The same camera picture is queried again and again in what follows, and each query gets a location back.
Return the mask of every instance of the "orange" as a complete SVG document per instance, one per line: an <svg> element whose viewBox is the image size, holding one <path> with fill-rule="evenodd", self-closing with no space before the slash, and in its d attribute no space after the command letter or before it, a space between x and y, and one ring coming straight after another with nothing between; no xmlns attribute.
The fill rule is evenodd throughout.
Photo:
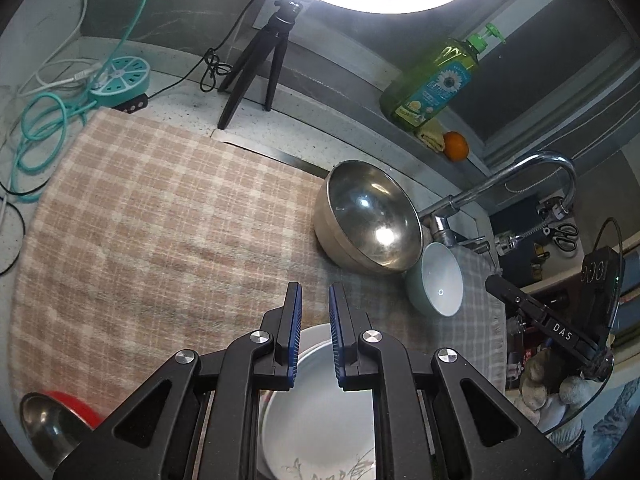
<svg viewBox="0 0 640 480"><path fill-rule="evenodd" d="M469 154L469 145L466 143L465 137L458 132L447 132L444 134L444 154L447 155L452 162L465 160Z"/></svg>

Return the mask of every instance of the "screw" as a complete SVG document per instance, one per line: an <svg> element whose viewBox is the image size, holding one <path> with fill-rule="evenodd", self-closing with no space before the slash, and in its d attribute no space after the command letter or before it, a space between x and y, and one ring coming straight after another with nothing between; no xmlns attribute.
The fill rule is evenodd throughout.
<svg viewBox="0 0 640 480"><path fill-rule="evenodd" d="M438 350L438 359L443 363L453 363L458 358L458 354L451 348L441 348Z"/></svg>
<svg viewBox="0 0 640 480"><path fill-rule="evenodd" d="M382 341L382 334L377 330L365 330L362 333L362 338L367 343L379 343Z"/></svg>
<svg viewBox="0 0 640 480"><path fill-rule="evenodd" d="M175 360L181 365L187 365L196 358L196 354L193 350L180 350L175 355Z"/></svg>
<svg viewBox="0 0 640 480"><path fill-rule="evenodd" d="M255 332L251 332L249 339L254 343L266 343L271 336L269 332L265 332L264 330L256 330Z"/></svg>

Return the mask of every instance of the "chrome faucet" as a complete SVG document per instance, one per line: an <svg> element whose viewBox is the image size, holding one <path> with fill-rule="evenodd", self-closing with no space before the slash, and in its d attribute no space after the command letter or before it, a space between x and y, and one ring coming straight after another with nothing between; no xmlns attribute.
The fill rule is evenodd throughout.
<svg viewBox="0 0 640 480"><path fill-rule="evenodd" d="M540 222L540 225L523 234L513 235L512 233L506 233L496 237L495 243L498 254L507 253L509 250L514 249L520 240L542 229L549 222L561 220L569 214L569 209L574 202L576 181L575 167L570 158L560 153L549 151L523 156L510 166L489 177L482 184L478 184L472 189L463 191L456 196L446 196L435 204L420 211L418 216L424 219L424 223L430 229L434 241L440 242L447 247L453 247L456 244L456 237L451 227L449 227L450 216L455 215L463 205L473 202L489 188L497 184L506 183L522 170L546 162L564 168L569 174L569 189L564 198L559 200L558 203L549 210L546 218Z"/></svg>

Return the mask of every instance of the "stainless steel bowl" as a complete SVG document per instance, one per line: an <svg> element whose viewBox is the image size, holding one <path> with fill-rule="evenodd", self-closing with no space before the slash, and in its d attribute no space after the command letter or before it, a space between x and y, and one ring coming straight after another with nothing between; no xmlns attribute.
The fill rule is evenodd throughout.
<svg viewBox="0 0 640 480"><path fill-rule="evenodd" d="M338 164L325 179L314 228L327 255L354 272L403 272L422 253L411 200L388 174L361 160Z"/></svg>
<svg viewBox="0 0 640 480"><path fill-rule="evenodd" d="M38 456L57 468L92 429L57 400L40 393L26 394L20 402L20 420Z"/></svg>

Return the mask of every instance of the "blue label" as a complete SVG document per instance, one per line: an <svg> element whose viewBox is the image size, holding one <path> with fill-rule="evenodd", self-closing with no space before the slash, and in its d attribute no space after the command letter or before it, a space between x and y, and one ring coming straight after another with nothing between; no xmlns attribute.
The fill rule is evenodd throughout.
<svg viewBox="0 0 640 480"><path fill-rule="evenodd" d="M469 81L471 74L462 64L457 61L449 63L400 105L396 114L409 124L420 126Z"/></svg>

